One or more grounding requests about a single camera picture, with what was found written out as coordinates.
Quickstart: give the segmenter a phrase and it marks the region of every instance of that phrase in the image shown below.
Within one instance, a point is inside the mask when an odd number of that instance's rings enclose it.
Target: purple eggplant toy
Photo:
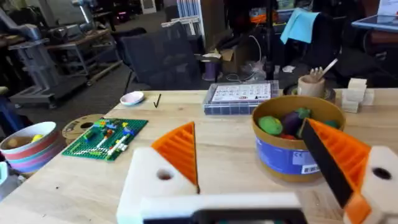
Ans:
[[[284,127],[284,134],[295,136],[300,129],[304,118],[309,118],[311,114],[310,109],[299,108],[287,115],[285,115],[280,122]]]

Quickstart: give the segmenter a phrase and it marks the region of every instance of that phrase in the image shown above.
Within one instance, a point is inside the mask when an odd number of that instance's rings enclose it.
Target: bowl label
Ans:
[[[259,157],[265,165],[283,174],[313,174],[319,167],[310,152],[302,149],[283,149],[256,138]]]

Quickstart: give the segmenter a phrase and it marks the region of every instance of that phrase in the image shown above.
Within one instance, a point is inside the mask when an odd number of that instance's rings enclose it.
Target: black chair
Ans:
[[[201,79],[181,23],[153,33],[121,37],[121,42],[138,81],[153,90],[192,90]]]
[[[131,64],[125,54],[125,50],[124,50],[124,46],[123,46],[123,42],[121,41],[121,38],[122,37],[132,37],[132,36],[137,36],[137,35],[146,34],[146,33],[147,33],[147,31],[141,27],[134,28],[134,29],[127,30],[127,31],[112,32],[113,39],[116,42],[116,50],[119,54],[119,57],[122,59],[123,63],[131,69],[131,71],[129,73],[129,77],[127,79],[126,87],[124,88],[124,91],[123,91],[123,95],[125,95],[127,93],[127,88],[129,87],[129,83],[131,81],[131,76],[132,76],[133,70],[132,70]]]

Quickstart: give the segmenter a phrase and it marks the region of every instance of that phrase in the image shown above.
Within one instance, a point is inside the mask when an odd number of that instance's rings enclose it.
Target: green lego baseplate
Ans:
[[[90,159],[106,159],[108,161],[114,161],[118,156],[122,153],[120,150],[115,150],[111,156],[108,156],[108,151],[111,146],[116,144],[116,140],[121,139],[123,135],[123,123],[127,123],[126,127],[133,130],[134,134],[130,135],[125,141],[125,144],[129,144],[134,137],[139,133],[139,131],[148,123],[146,120],[136,120],[136,119],[118,119],[118,118],[110,118],[110,119],[100,119],[95,122],[95,125],[98,125],[104,121],[109,121],[108,123],[116,123],[117,128],[113,129],[114,133],[102,144],[101,147],[96,148],[98,143],[100,143],[104,139],[103,130],[105,127],[101,125],[101,127],[92,126],[86,133],[90,131],[94,133],[94,135],[89,139],[88,142],[84,139],[84,135],[80,136],[73,144],[70,144],[62,154],[64,156],[77,156],[77,157],[85,157]]]

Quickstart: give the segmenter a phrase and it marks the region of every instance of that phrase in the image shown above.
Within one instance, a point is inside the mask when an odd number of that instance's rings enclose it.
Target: desk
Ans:
[[[109,41],[107,41],[107,43],[104,43],[102,40],[106,37]],[[97,63],[98,59],[103,55],[108,54],[112,51],[115,51],[116,53],[116,45],[108,29],[96,30],[95,32],[86,35],[80,40],[71,41],[66,44],[49,45],[46,46],[46,48],[49,53],[53,54],[52,58],[58,59],[57,64],[67,70],[72,70],[73,72],[71,73],[75,73],[74,70],[76,70],[76,68],[83,68],[82,70],[79,70],[79,72],[77,72],[77,75],[90,76],[88,85],[91,85],[93,82],[97,81],[97,79],[106,75],[109,71],[118,67],[122,63],[122,61],[119,60],[118,54],[116,54],[116,62],[102,64]],[[62,57],[57,57],[57,55],[54,54],[54,52],[56,51],[63,50],[68,50],[73,53],[73,56],[71,58],[73,58],[75,56],[74,53],[76,53],[76,61],[64,62],[64,59]],[[92,56],[90,58],[86,58],[83,53],[84,50],[90,51]],[[103,67],[103,69],[98,73],[92,74],[91,71],[97,65],[100,65],[101,67]]]
[[[162,97],[155,108],[159,93]],[[326,183],[291,189],[264,175],[255,152],[251,117],[205,116],[201,106],[205,93],[148,91],[138,106],[117,105],[106,117],[149,120],[130,148],[115,162],[59,154],[0,203],[0,223],[116,223],[132,149],[150,146],[189,121],[196,124],[202,194],[295,190],[310,223],[342,223],[342,211]],[[347,114],[346,132],[368,144],[383,144],[397,151],[397,95],[398,89],[377,89],[375,106]]]

